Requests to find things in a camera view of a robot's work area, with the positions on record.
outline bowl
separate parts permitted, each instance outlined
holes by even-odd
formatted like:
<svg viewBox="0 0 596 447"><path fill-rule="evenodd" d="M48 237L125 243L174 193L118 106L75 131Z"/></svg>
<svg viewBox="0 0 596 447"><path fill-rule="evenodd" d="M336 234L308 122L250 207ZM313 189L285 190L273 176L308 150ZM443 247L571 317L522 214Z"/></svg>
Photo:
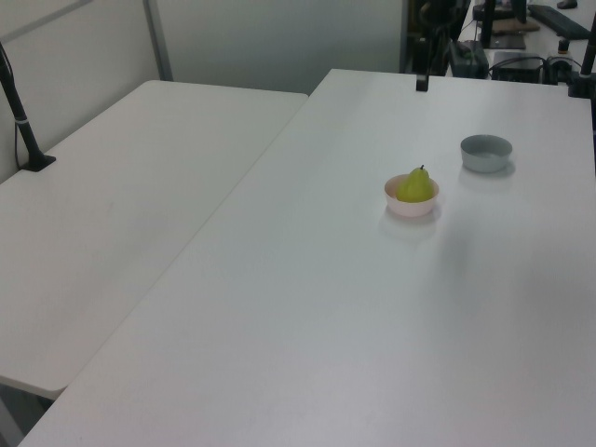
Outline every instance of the bowl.
<svg viewBox="0 0 596 447"><path fill-rule="evenodd" d="M472 135L461 142L464 166L476 172L503 169L513 151L511 143L494 135Z"/></svg>
<svg viewBox="0 0 596 447"><path fill-rule="evenodd" d="M435 206L437 194L439 193L439 186L432 179L430 179L430 181L432 182L432 188L435 191L435 195L430 200L411 203L402 202L401 200L397 200L395 198L395 192L398 190L398 186L401 182L408 178L408 175L409 174L398 175L397 177L389 179L387 183L385 183L387 206L391 211L403 217L419 217L429 214Z"/></svg>

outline table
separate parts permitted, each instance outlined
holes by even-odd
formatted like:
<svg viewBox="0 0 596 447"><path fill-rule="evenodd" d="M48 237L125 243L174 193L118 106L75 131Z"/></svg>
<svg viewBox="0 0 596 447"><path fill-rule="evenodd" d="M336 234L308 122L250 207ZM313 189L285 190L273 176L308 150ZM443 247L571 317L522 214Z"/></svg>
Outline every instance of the table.
<svg viewBox="0 0 596 447"><path fill-rule="evenodd" d="M305 95L152 81L0 186L0 383L55 399Z"/></svg>
<svg viewBox="0 0 596 447"><path fill-rule="evenodd" d="M555 0L542 0L535 1L537 5L548 5L557 9L557 1ZM596 1L595 0L583 0L578 1L578 6L575 9L557 9L569 19L579 23L587 30L591 29L592 22L594 21L594 12L596 12ZM472 7L474 2L470 3L467 11L466 20L464 20L464 26L472 22ZM558 36L552 31L547 25L534 19L530 13L528 13L528 19L536 22L540 26L540 30L536 32L527 33L524 37L526 50L518 49L486 49L486 59L488 59L489 66L493 65L493 58L496 51L527 51L536 53L538 56L546 58L550 53L556 53L559 47L559 41L562 37ZM459 41L474 40L474 27L475 22L470 24L467 28L462 30L459 35ZM481 28L478 29L477 40L480 41ZM572 40L569 44L569 50L573 59L579 63L584 60L584 53L586 52L586 45L588 40ZM575 64L574 70L579 70L579 67Z"/></svg>
<svg viewBox="0 0 596 447"><path fill-rule="evenodd" d="M331 71L21 447L590 445L589 102L414 84ZM513 164L463 169L479 132ZM393 217L423 163L438 207Z"/></svg>

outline pear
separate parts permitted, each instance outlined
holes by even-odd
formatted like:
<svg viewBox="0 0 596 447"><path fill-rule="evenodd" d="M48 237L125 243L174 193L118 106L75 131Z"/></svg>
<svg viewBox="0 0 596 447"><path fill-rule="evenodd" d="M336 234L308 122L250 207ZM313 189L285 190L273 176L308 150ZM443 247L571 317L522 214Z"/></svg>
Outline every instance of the pear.
<svg viewBox="0 0 596 447"><path fill-rule="evenodd" d="M430 200L435 195L432 182L428 177L428 171L425 165L414 169L410 175L398 185L396 199L402 202L424 202Z"/></svg>

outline wall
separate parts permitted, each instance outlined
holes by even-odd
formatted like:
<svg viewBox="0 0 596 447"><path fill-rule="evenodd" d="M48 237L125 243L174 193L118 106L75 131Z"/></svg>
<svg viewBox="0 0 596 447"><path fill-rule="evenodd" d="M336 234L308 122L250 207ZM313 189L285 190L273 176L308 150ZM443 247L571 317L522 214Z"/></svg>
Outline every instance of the wall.
<svg viewBox="0 0 596 447"><path fill-rule="evenodd" d="M142 0L93 0L4 47L44 152L142 82L158 79ZM0 182L16 171L13 138L14 120L0 94ZM20 148L23 161L21 140Z"/></svg>
<svg viewBox="0 0 596 447"><path fill-rule="evenodd" d="M306 94L331 68L397 72L406 7L401 0L153 1L174 80Z"/></svg>

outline pink bowl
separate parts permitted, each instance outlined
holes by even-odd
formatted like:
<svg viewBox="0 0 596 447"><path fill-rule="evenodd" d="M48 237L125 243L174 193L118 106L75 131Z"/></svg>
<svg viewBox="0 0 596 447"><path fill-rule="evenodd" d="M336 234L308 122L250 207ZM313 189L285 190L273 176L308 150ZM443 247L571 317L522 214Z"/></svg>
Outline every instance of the pink bowl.
<svg viewBox="0 0 596 447"><path fill-rule="evenodd" d="M432 182L432 187L435 191L435 195L430 200L425 200L424 202L416 203L402 202L401 200L397 200L395 198L395 192L398 190L399 184L403 182L407 177L408 174L398 175L397 177L389 179L387 183L385 183L385 196L387 199L387 206L391 211L403 217L419 217L424 216L425 214L429 214L435 206L435 202L437 201L437 195L439 194L439 186L434 180L430 179L430 181Z"/></svg>

